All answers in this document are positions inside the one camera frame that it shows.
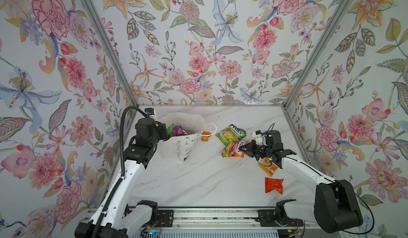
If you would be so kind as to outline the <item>orange Fox's fruits candy bag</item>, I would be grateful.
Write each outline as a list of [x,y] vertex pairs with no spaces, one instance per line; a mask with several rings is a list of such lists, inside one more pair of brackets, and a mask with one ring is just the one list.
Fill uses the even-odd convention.
[[237,141],[237,142],[228,142],[222,151],[222,157],[241,157],[243,158],[245,153],[242,151],[242,146],[248,144],[249,141]]

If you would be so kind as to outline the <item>green Lay's chips bag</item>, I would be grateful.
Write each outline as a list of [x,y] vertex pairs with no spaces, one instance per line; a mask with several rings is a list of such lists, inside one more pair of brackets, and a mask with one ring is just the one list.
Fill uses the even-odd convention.
[[173,131],[173,129],[174,129],[175,126],[176,126],[175,124],[171,124],[171,125],[167,128],[167,135],[168,135],[168,137],[171,136],[172,131]]

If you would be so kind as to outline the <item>magenta purple snack bag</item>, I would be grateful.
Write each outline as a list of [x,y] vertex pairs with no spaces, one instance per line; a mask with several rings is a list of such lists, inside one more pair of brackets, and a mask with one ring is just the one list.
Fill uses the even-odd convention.
[[180,125],[176,125],[172,131],[170,138],[186,136],[186,135],[187,135],[187,132]]

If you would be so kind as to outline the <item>white paper gift bag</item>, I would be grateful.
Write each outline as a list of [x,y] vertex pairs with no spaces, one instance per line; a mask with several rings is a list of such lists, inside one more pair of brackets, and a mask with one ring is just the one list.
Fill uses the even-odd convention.
[[203,131],[212,133],[212,136],[217,133],[215,124],[206,123],[202,116],[196,114],[174,112],[159,119],[159,122],[166,124],[167,128],[171,124],[180,125],[187,132],[186,136],[169,137],[159,147],[164,159],[175,163],[183,163],[191,155]]

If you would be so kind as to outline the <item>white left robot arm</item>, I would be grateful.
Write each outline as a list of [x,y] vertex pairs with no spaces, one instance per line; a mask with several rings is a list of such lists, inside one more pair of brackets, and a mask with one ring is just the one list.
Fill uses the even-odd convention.
[[133,238],[158,222],[158,205],[142,200],[131,209],[128,202],[138,178],[153,158],[158,143],[168,139],[166,125],[152,118],[140,119],[136,135],[121,153],[121,169],[106,198],[87,223],[79,223],[76,238]]

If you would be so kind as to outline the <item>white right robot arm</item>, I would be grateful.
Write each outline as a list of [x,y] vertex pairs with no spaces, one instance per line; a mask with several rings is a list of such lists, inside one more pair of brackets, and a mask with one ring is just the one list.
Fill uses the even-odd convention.
[[279,201],[274,220],[280,225],[290,220],[316,223],[327,233],[346,231],[363,224],[358,196],[346,180],[336,180],[309,165],[297,154],[284,149],[277,130],[257,131],[254,139],[239,149],[256,160],[267,158],[280,169],[292,174],[314,194],[314,202],[302,203],[295,199]]

